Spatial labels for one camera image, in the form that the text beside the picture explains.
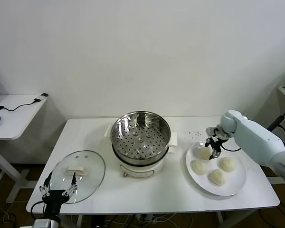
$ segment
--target steamed bun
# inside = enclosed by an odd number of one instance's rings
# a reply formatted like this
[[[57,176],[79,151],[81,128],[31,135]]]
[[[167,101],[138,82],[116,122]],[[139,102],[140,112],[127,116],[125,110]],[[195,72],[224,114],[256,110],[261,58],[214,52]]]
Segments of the steamed bun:
[[[208,164],[205,162],[202,162],[200,160],[194,160],[192,162],[192,169],[199,175],[206,174],[208,171]]]
[[[204,160],[209,160],[210,156],[212,155],[212,151],[210,147],[203,147],[200,149],[201,158]]]
[[[219,161],[220,166],[222,167],[223,170],[231,172],[236,169],[237,165],[234,159],[230,157],[222,158]]]
[[[222,186],[226,184],[227,178],[221,170],[214,170],[210,173],[210,180],[216,185]]]

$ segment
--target white wall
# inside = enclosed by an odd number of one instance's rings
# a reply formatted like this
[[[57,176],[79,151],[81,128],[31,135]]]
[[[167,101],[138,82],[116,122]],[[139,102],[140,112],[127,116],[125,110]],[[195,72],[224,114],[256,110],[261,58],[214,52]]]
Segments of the white wall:
[[[285,0],[0,0],[0,94],[50,94],[0,151],[45,162],[72,117],[262,117],[284,74]]]

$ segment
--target stainless steel steamer basket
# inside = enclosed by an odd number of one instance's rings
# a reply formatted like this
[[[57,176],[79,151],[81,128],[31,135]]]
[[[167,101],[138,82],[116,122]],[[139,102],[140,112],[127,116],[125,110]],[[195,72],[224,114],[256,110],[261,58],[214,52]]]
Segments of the stainless steel steamer basket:
[[[111,129],[115,155],[133,166],[148,166],[161,160],[168,151],[171,131],[159,115],[146,111],[128,113]]]

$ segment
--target glass lid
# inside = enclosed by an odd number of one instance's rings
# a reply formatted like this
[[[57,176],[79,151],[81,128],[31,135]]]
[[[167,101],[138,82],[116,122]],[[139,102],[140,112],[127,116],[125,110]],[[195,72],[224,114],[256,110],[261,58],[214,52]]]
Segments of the glass lid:
[[[76,173],[77,190],[67,203],[77,203],[91,196],[104,179],[105,163],[94,151],[77,151],[61,160],[53,169],[51,190],[66,190]]]

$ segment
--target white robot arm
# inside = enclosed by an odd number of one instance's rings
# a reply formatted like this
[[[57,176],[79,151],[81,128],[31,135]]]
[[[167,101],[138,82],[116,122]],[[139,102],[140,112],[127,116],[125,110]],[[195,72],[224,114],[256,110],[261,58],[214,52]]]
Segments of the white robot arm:
[[[233,137],[237,145],[256,163],[267,166],[285,178],[285,147],[282,140],[258,123],[248,120],[240,112],[229,110],[217,127],[207,128],[207,143],[217,158],[222,143]]]

